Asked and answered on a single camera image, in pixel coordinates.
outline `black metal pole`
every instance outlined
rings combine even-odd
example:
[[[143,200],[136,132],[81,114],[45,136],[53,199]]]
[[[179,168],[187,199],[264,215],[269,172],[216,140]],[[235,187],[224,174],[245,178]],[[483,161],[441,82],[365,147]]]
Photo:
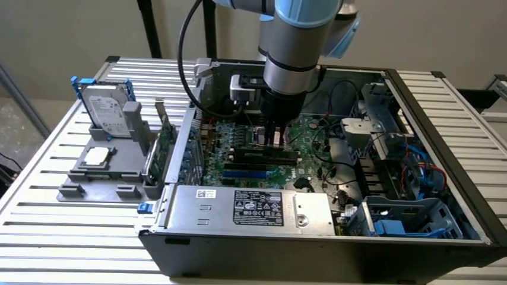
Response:
[[[216,58],[215,8],[216,4],[212,0],[203,1],[205,54],[208,55],[208,58]]]
[[[21,91],[19,90],[1,64],[0,64],[0,83],[5,86],[7,92],[9,92],[12,99],[15,99],[17,106],[20,107],[28,120],[31,120],[40,135],[44,137],[44,139],[47,139],[51,134],[51,129],[44,123],[44,120],[41,119],[41,116],[39,115],[37,110],[32,106],[31,101],[25,98]]]
[[[139,10],[141,11],[145,37],[148,38],[149,52],[152,58],[161,58],[157,27],[155,25],[153,9],[151,0],[137,0]]]

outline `green circuit board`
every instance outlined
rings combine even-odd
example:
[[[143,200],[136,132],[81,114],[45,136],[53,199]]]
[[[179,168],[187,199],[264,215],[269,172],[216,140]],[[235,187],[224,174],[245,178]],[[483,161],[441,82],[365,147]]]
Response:
[[[284,151],[299,153],[299,162],[295,166],[268,165],[268,178],[233,178],[233,185],[223,185],[224,164],[231,163],[228,153],[231,148],[261,150],[263,145],[256,141],[256,128],[259,126],[236,125],[233,122],[217,121],[205,129],[204,145],[204,177],[205,186],[235,186],[241,188],[293,189],[292,184],[297,178],[311,178],[315,187],[320,188],[317,182],[317,170],[328,167],[315,158],[312,154],[312,141],[317,129],[311,129],[308,124],[315,120],[311,116],[300,116],[287,127]],[[320,132],[315,139],[324,144],[324,134]],[[328,153],[319,155],[329,159]]]

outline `motherboard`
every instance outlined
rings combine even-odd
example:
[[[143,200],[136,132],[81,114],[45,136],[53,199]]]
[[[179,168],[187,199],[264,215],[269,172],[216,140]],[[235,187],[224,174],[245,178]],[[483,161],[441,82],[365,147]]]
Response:
[[[329,165],[313,155],[317,152],[319,157],[331,159],[319,124],[328,122],[300,116],[281,134],[284,144],[269,147],[263,145],[261,126],[228,121],[203,124],[203,185],[295,190],[297,179],[305,178],[315,192],[332,195],[332,186],[321,180]]]

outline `black connector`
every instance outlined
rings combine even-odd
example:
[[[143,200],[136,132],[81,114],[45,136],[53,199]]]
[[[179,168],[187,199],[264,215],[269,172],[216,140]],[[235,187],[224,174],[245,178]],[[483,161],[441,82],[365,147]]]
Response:
[[[299,178],[299,179],[293,182],[293,187],[295,187],[296,189],[307,188],[307,189],[308,189],[308,192],[315,193],[313,187],[312,187],[311,184],[309,184],[309,180],[305,179],[304,177]]]

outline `blue tab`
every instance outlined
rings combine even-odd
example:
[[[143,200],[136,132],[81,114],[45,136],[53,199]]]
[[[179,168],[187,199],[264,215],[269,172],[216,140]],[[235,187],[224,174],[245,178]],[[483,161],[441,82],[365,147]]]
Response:
[[[79,80],[79,83],[80,84],[95,84],[95,78],[81,78],[81,80]]]
[[[153,205],[148,203],[140,203],[137,206],[137,214],[152,214]]]
[[[375,224],[375,231],[380,236],[404,236],[404,228],[399,220],[380,220]]]

